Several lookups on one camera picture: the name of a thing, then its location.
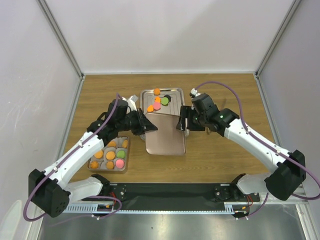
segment wooden tabletop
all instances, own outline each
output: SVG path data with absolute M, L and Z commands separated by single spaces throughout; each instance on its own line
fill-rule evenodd
M 65 150 L 71 148 L 86 128 L 106 112 L 116 93 L 123 97 L 153 88 L 182 88 L 186 105 L 191 105 L 190 90 L 205 81 L 220 81 L 239 95 L 245 121 L 267 139 L 273 141 L 265 109 L 252 74 L 130 74 L 87 75 L 77 104 Z M 233 94 L 216 84 L 199 89 L 207 93 L 219 108 L 239 113 Z M 124 183 L 222 183 L 230 182 L 242 173 L 257 174 L 267 169 L 246 150 L 217 133 L 191 132 L 186 138 L 184 156 L 150 155 L 145 142 L 131 132 L 121 135 L 131 139 L 128 170 L 124 174 L 102 173 L 111 182 Z M 94 172 L 86 164 L 72 181 L 88 178 Z

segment green ball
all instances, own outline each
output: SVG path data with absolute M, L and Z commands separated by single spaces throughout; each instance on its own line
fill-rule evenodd
M 120 159 L 124 159 L 126 157 L 126 152 L 123 150 L 120 150 L 117 152 L 116 157 Z
M 168 98 L 163 97 L 163 98 L 161 99 L 161 104 L 162 104 L 162 105 L 167 106 L 168 103 L 169 103 L 169 99 L 168 99 Z

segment pink object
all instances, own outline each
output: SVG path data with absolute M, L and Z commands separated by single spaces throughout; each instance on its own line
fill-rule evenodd
M 125 166 L 125 161 L 123 161 L 122 159 L 118 159 L 118 160 L 115 162 L 115 166 L 116 166 L 118 169 L 122 169 L 122 168 Z
M 156 110 L 156 111 L 161 109 L 161 103 L 160 102 L 155 102 L 153 104 L 153 109 Z

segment white backdrop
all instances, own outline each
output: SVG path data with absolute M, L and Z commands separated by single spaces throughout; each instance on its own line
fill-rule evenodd
M 293 0 L 47 0 L 86 73 L 255 71 Z
M 320 1 L 304 0 L 274 50 L 261 79 L 280 139 L 288 150 L 300 150 L 305 164 L 320 178 Z M 309 197 L 319 187 L 307 175 Z M 320 232 L 320 200 L 310 201 Z
M 17 223 L 22 240 L 28 175 L 57 159 L 79 78 L 35 0 L 1 1 L 0 29 L 0 239 Z

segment metal floor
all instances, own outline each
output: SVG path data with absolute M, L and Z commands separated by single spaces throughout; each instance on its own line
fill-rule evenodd
M 292 205 L 266 205 L 249 220 L 211 214 L 116 214 L 107 219 L 64 213 L 46 217 L 38 240 L 305 240 Z

